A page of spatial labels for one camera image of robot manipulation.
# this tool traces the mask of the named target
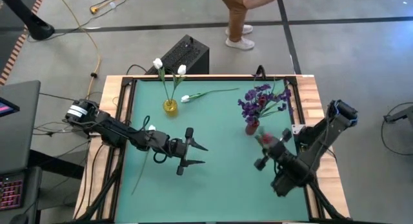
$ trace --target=keyboard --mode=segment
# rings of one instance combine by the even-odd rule
[[[24,180],[23,172],[0,176],[0,211],[22,206]]]

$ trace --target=wooden table edge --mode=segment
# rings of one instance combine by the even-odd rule
[[[321,100],[319,98],[319,93],[316,85],[316,79],[313,75],[267,75],[268,77],[295,77],[297,79],[297,86],[300,95],[301,106],[303,107],[303,113],[305,117],[306,125],[315,125],[319,120],[324,118],[323,108],[321,106]],[[129,76],[107,76],[105,81],[105,86],[103,88],[103,93],[100,102],[100,109],[108,112],[111,116],[115,116],[117,100],[116,97],[119,96],[121,90],[121,83],[124,77],[134,77],[138,79],[150,79],[157,78],[157,75],[129,75]],[[187,75],[187,77],[204,77],[204,78],[225,78],[225,77],[235,77],[235,78],[249,78],[252,75]],[[125,108],[127,106],[129,94],[125,94],[125,102],[122,108],[122,117],[125,116]],[[294,109],[294,120],[299,123],[298,114],[296,108]],[[101,145],[100,138],[94,138],[90,144],[90,153],[88,156],[88,162],[90,162],[85,170],[87,170],[87,181],[86,189],[84,190],[85,184],[85,173],[83,174],[83,179],[81,182],[81,187],[79,190],[79,195],[77,198],[76,208],[78,210],[80,202],[82,200],[83,194],[85,192],[85,198],[83,204],[80,208],[79,214],[82,215],[88,205],[88,197],[90,190],[90,175],[92,174],[91,162],[95,158],[96,152]],[[94,169],[94,181],[91,189],[91,201],[93,202],[96,195],[100,192],[103,182],[103,172],[105,171],[106,161],[108,157],[108,147],[104,146],[97,156],[96,165]],[[319,186],[321,190],[325,193],[325,196],[330,200],[330,202],[335,206],[335,208],[344,216],[349,216],[347,202],[343,192],[343,187],[341,184],[338,168],[336,162],[331,160],[332,157],[324,155],[320,162],[320,168],[317,172],[317,178],[319,179]],[[103,217],[107,218],[109,216],[109,206],[112,198],[113,187],[106,196],[105,209],[103,212]],[[308,201],[310,203],[311,215],[315,218],[318,217],[316,199],[314,193],[306,188],[308,194]]]

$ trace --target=glass vase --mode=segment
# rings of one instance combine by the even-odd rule
[[[259,121],[257,120],[254,122],[254,124],[247,124],[247,127],[245,127],[245,133],[249,136],[253,135],[256,133],[257,128],[259,127]]]
[[[169,117],[176,117],[178,115],[178,103],[174,99],[167,99],[163,102],[163,110]]]

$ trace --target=concrete floor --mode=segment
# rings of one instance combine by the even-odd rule
[[[66,1],[84,23],[92,16],[89,6],[101,0]],[[413,0],[284,0],[284,4],[288,19],[293,21],[413,15]],[[44,0],[38,14],[58,30],[76,27],[60,0]],[[87,26],[115,27],[110,32],[102,29],[92,33],[103,57],[93,91],[102,91],[107,75],[124,74],[131,64],[149,68],[153,58],[162,56],[185,34],[210,47],[211,74],[251,74],[259,64],[270,74],[295,73],[282,25],[257,26],[249,36],[256,48],[248,52],[227,48],[224,28],[122,29],[224,23],[227,18],[228,12],[220,0],[128,0]],[[277,3],[248,14],[248,21],[280,20]],[[380,126],[383,115],[393,106],[413,101],[413,22],[290,25],[290,29],[301,72],[316,76],[322,103],[343,99],[359,110],[358,126],[347,130],[334,144],[351,216],[361,221],[411,223],[413,157],[385,149]],[[79,99],[86,96],[89,73],[95,63],[93,45],[82,33],[26,42],[8,84],[38,79],[44,93]],[[100,95],[91,99],[99,101]],[[41,96],[36,124],[59,121],[70,104]],[[400,121],[386,126],[385,138],[393,149],[413,152],[412,131],[406,121]],[[34,136],[32,148],[58,155],[82,141],[75,134]],[[79,161],[82,150],[70,160]],[[76,183],[62,186],[56,194],[74,192]],[[44,213],[42,224],[69,220],[72,212],[65,207]]]

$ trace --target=white tulip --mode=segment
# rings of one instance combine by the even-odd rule
[[[183,96],[183,97],[181,98],[181,102],[182,102],[182,103],[189,102],[189,96],[188,96],[188,95]]]
[[[154,61],[154,66],[156,69],[160,69],[162,68],[163,64],[162,64],[162,60],[160,58],[156,58]]]
[[[185,73],[186,73],[186,66],[185,65],[179,66],[178,74],[182,76],[182,75],[185,75]]]

